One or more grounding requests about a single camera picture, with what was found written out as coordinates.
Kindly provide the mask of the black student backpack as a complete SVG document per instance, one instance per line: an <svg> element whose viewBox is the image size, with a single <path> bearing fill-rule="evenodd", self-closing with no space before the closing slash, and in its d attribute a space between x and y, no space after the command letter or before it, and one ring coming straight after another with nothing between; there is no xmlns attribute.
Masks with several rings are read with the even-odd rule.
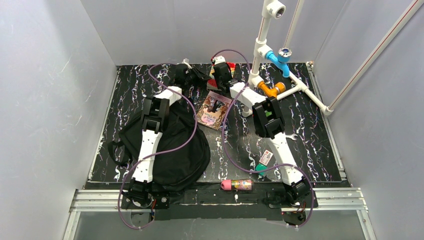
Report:
<svg viewBox="0 0 424 240"><path fill-rule="evenodd" d="M110 141L107 150L112 161L126 166L134 161L142 146L142 113L130 117L119 131L119 141ZM191 108L179 102L169 108L168 127L158 142L152 173L159 192L179 192L195 183L211 160L211 150Z"/></svg>

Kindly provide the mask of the red patterned book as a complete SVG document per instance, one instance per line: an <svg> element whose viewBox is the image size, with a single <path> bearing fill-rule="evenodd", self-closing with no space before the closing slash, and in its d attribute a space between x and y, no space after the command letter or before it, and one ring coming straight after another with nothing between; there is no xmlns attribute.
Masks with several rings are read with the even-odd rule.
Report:
<svg viewBox="0 0 424 240"><path fill-rule="evenodd" d="M207 89L228 93L230 87L237 82L234 80L235 68L236 64L231 62L213 64L210 71L211 79L206 84Z"/></svg>

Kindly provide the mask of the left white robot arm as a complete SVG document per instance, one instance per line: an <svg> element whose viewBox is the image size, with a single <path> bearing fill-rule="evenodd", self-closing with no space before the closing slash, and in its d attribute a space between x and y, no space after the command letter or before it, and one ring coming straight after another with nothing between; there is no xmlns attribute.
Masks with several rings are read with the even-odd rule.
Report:
<svg viewBox="0 0 424 240"><path fill-rule="evenodd" d="M206 170L211 151L199 128L192 102L181 104L191 69L178 64L163 91L147 97L141 112L126 126L127 149L137 162L120 191L119 206L167 208L170 196L193 185Z"/></svg>

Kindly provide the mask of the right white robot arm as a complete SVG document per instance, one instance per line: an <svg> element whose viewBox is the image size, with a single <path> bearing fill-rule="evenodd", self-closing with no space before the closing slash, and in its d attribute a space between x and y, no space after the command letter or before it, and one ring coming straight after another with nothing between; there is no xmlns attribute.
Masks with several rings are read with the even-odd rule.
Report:
<svg viewBox="0 0 424 240"><path fill-rule="evenodd" d="M284 194L280 199L284 204L303 204L307 197L313 197L310 180L297 166L287 143L285 120L278 99L273 95L261 95L250 89L246 83L235 80L226 61L216 61L213 69L217 86L231 97L229 106L233 107L235 102L239 101L252 111L255 134L266 140L275 157L275 166L254 170L254 173L279 170L284 186Z"/></svg>

